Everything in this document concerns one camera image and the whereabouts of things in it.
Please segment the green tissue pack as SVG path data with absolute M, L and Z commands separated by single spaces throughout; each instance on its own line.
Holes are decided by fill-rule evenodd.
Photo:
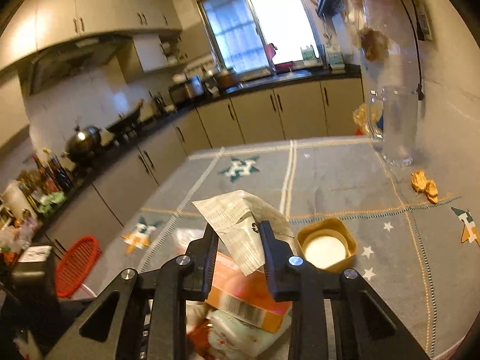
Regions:
M 280 328 L 275 333 L 257 328 L 221 310 L 209 311 L 208 320 L 213 328 L 212 331 L 222 341 L 229 343 L 249 358 L 256 358 L 269 349 L 289 328 L 291 311 L 287 312 Z

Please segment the orange medicine box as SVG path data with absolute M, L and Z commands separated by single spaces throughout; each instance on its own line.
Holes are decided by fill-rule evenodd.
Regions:
M 263 272 L 255 271 L 245 276 L 233 259 L 222 253 L 216 255 L 206 303 L 271 333 L 279 330 L 291 308 L 290 301 L 277 302 L 273 299 Z

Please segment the white paper packet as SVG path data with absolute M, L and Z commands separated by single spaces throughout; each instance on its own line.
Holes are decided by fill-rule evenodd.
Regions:
M 294 233 L 286 218 L 261 198 L 244 190 L 195 201 L 193 205 L 207 220 L 238 265 L 248 276 L 265 264 L 260 223 L 268 221 L 274 236 L 287 242 L 295 253 Z

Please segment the beige lower kitchen cabinets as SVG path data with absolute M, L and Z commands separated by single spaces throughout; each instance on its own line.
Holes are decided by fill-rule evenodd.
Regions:
M 199 150 L 268 141 L 350 136 L 363 102 L 360 77 L 289 80 L 280 85 L 202 99 L 152 118 L 133 137 L 110 141 L 77 167 L 82 181 L 70 201 L 46 220 L 41 235 L 66 250 L 84 235 L 108 245 L 141 205 Z

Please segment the beige kitchen cabinets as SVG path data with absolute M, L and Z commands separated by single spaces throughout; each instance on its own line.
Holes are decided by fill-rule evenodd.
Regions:
M 152 118 L 133 137 L 110 141 L 77 167 L 82 181 L 70 201 L 46 220 L 41 235 L 66 250 L 84 235 L 108 245 L 141 205 L 199 150 L 268 141 L 350 136 L 363 102 L 360 77 L 289 80 L 280 85 L 202 99 Z
M 1 34 L 1 68 L 101 33 L 180 31 L 173 0 L 24 0 Z

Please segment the beige upper kitchen cabinets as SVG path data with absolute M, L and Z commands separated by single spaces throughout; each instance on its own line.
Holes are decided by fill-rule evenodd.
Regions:
M 1 34 L 1 68 L 101 33 L 180 31 L 173 0 L 24 0 Z

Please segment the kitchen window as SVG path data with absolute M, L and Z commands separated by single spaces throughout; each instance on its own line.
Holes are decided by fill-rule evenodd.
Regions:
M 321 62 L 306 0 L 196 0 L 216 58 L 236 73 L 276 73 Z

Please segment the yellow square lid container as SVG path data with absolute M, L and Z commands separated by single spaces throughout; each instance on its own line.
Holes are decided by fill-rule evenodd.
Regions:
M 341 272 L 353 266 L 357 241 L 338 218 L 307 225 L 298 232 L 296 242 L 301 257 L 316 268 Z

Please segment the green cloth on counter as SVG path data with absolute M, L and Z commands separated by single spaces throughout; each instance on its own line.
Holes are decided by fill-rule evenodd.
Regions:
M 54 192 L 49 195 L 45 195 L 38 206 L 37 212 L 47 217 L 51 215 L 56 209 L 58 209 L 66 200 L 64 192 Z

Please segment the grey patterned tablecloth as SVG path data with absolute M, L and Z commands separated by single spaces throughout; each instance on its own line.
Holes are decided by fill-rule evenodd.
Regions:
M 126 267 L 160 267 L 205 227 L 196 201 L 241 189 L 280 211 L 291 236 L 342 220 L 358 244 L 354 268 L 432 359 L 452 359 L 479 312 L 479 161 L 463 150 L 431 151 L 419 168 L 438 186 L 437 203 L 413 190 L 411 168 L 386 164 L 363 139 L 195 154 L 131 216 L 159 225 L 151 244 L 128 253 L 115 237 L 85 289 L 99 293 Z

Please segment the dark soy sauce bottle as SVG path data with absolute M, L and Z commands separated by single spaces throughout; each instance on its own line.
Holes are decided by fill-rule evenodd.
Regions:
M 48 154 L 48 164 L 55 175 L 55 180 L 57 181 L 59 187 L 64 191 L 65 194 L 70 193 L 73 189 L 72 180 L 54 153 Z

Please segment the crumpled orange peel scrap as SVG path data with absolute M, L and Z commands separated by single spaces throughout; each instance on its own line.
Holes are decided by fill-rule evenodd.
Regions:
M 424 194 L 428 201 L 433 204 L 439 202 L 438 187 L 433 179 L 429 179 L 423 170 L 411 174 L 412 189 L 418 194 Z

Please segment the steel lidded wok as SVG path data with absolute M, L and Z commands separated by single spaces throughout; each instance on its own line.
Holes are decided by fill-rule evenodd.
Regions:
M 75 119 L 75 122 L 75 133 L 67 141 L 66 148 L 61 154 L 61 157 L 68 158 L 75 164 L 80 164 L 100 151 L 102 147 L 102 130 L 93 125 L 80 127 L 79 119 Z

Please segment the black frying pan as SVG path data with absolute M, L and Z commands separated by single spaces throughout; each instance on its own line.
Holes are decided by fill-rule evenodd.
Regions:
M 122 114 L 117 121 L 107 126 L 106 131 L 114 135 L 121 135 L 133 130 L 139 121 L 143 103 L 144 101 L 140 99 L 132 110 Z

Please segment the silver rice cooker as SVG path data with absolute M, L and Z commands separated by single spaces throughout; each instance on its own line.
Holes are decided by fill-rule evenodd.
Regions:
M 202 79 L 199 76 L 192 76 L 185 82 L 175 84 L 169 88 L 169 94 L 173 103 L 185 102 L 205 93 Z

